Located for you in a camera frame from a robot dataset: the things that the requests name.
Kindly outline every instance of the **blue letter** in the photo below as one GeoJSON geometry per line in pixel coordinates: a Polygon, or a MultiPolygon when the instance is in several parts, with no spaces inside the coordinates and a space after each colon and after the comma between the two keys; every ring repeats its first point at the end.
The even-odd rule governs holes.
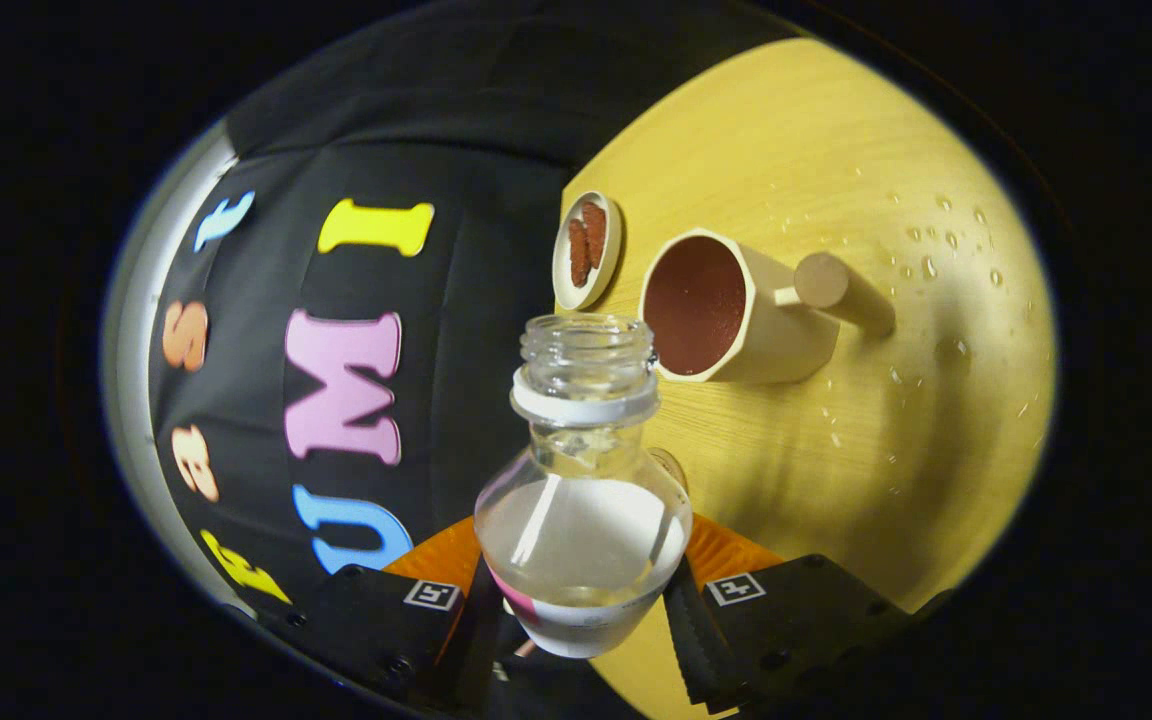
{"type": "Polygon", "coordinates": [[[376,502],[342,497],[316,497],[305,486],[291,486],[291,502],[296,505],[296,511],[308,529],[319,529],[321,523],[342,523],[366,525],[380,535],[380,550],[333,547],[321,538],[314,538],[314,555],[328,573],[335,574],[347,564],[382,570],[412,547],[412,538],[408,536],[403,524],[376,502]]]}
{"type": "Polygon", "coordinates": [[[215,210],[212,210],[211,214],[202,219],[202,222],[198,223],[198,234],[194,238],[194,251],[200,251],[207,241],[225,237],[232,229],[238,227],[238,220],[243,219],[243,215],[247,214],[255,199],[256,191],[248,190],[238,199],[236,209],[229,209],[228,197],[220,200],[220,205],[215,205],[215,210]]]}

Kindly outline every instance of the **brown liquid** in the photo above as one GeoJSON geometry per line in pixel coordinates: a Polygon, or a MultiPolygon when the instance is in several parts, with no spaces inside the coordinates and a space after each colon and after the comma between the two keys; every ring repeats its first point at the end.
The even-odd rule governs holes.
{"type": "Polygon", "coordinates": [[[710,237],[672,247],[647,281],[643,319],[669,372],[695,376],[712,367],[745,319],[745,275],[732,250],[710,237]]]}

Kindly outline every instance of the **glass bottle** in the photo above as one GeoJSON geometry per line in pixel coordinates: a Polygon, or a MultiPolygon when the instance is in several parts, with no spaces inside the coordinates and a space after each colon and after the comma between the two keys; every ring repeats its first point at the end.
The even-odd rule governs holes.
{"type": "Polygon", "coordinates": [[[652,607],[691,537],[685,490],[641,446],[660,404],[652,331],[545,314],[522,357],[509,397],[531,444],[477,498],[475,532],[538,646],[599,655],[652,607]]]}

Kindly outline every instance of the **wooden surface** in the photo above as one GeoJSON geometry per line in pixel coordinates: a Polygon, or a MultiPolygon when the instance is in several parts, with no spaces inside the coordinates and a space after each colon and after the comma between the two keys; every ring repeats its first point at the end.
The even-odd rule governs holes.
{"type": "MultiPolygon", "coordinates": [[[[783,558],[821,552],[905,611],[960,583],[1025,495],[1055,382],[1041,264],[973,152],[864,65],[796,38],[646,111],[563,205],[590,190],[620,204],[626,243],[588,311],[636,314],[650,259],[696,225],[790,265],[828,250],[888,293],[896,332],[844,325],[808,381],[662,382],[644,442],[677,457],[697,511],[783,558]]],[[[594,668],[645,715],[707,715],[659,604],[594,668]]]]}

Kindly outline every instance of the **letter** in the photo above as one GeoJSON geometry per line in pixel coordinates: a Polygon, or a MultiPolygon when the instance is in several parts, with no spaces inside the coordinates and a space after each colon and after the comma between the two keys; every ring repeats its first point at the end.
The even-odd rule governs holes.
{"type": "Polygon", "coordinates": [[[407,528],[394,518],[392,511],[385,510],[376,502],[340,497],[316,497],[306,491],[305,486],[291,487],[291,502],[296,505],[296,513],[308,529],[319,529],[323,523],[339,523],[364,525],[380,535],[380,550],[333,547],[321,538],[314,538],[314,555],[323,564],[323,569],[328,573],[334,574],[347,564],[362,564],[371,570],[381,570],[412,547],[412,538],[407,533],[407,528]]]}
{"type": "Polygon", "coordinates": [[[212,555],[215,555],[215,560],[220,561],[221,568],[229,574],[230,578],[234,578],[234,582],[243,585],[243,588],[257,589],[257,591],[274,596],[279,600],[291,605],[291,600],[289,600],[287,593],[278,586],[278,583],[274,582],[274,578],[270,577],[268,573],[256,568],[251,562],[243,559],[242,555],[238,555],[237,552],[227,547],[220,547],[220,541],[214,535],[207,532],[207,530],[202,530],[198,535],[202,536],[202,541],[206,543],[207,547],[211,547],[212,555]]]}
{"type": "Polygon", "coordinates": [[[296,310],[287,323],[287,359],[323,382],[323,388],[288,406],[285,433],[291,455],[314,448],[376,455],[387,465],[402,458],[397,423],[384,416],[365,427],[349,420],[392,406],[394,393],[351,367],[371,367],[382,378],[397,370],[402,323],[397,314],[378,320],[320,320],[296,310]]]}
{"type": "Polygon", "coordinates": [[[202,302],[180,305],[180,301],[168,306],[162,319],[162,356],[173,367],[184,365],[195,373],[202,367],[207,351],[207,309],[202,302]]]}
{"type": "Polygon", "coordinates": [[[234,209],[229,209],[228,197],[220,200],[220,205],[215,205],[215,210],[212,210],[210,215],[198,222],[198,233],[194,237],[194,251],[200,251],[207,241],[225,237],[238,227],[238,222],[247,215],[247,211],[251,209],[255,199],[256,191],[248,190],[234,209]]]}
{"type": "Polygon", "coordinates": [[[212,502],[220,500],[220,488],[209,464],[207,441],[202,438],[198,425],[172,430],[172,452],[184,484],[212,502]]]}
{"type": "Polygon", "coordinates": [[[346,197],[323,220],[319,252],[332,252],[338,245],[380,245],[412,258],[424,249],[433,222],[434,206],[429,202],[409,210],[358,209],[346,197]]]}

